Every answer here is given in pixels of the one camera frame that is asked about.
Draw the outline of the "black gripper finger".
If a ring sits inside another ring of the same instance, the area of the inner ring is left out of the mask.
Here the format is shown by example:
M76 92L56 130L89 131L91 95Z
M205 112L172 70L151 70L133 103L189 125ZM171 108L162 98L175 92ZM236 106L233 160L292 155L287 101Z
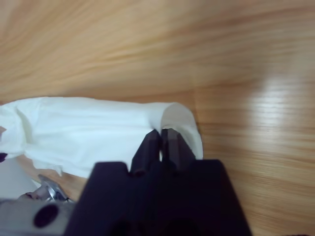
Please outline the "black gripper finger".
M174 129L163 129L162 163L174 171L185 171L196 160L183 136Z
M153 130L145 136L134 155L131 163L131 174L144 175L147 173L151 165L159 161L159 152L160 134L158 131Z

